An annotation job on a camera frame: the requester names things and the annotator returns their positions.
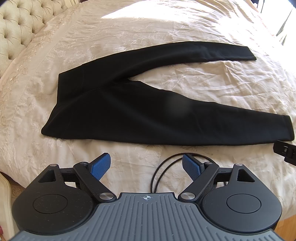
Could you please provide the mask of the black pants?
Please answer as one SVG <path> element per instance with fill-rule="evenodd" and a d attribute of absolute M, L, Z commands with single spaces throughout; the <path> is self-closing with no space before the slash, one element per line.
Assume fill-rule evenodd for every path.
<path fill-rule="evenodd" d="M 248 47 L 179 42 L 102 57 L 58 76 L 57 103 L 41 133 L 147 145 L 242 146 L 292 141 L 287 115 L 197 101 L 132 77 L 174 64 L 255 60 Z"/>

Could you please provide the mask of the cream tufted headboard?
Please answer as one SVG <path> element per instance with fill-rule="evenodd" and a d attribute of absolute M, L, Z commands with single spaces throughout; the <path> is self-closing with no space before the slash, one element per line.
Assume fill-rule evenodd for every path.
<path fill-rule="evenodd" d="M 35 37 L 48 40 L 48 22 L 79 1 L 5 1 L 1 5 L 1 76 Z"/>

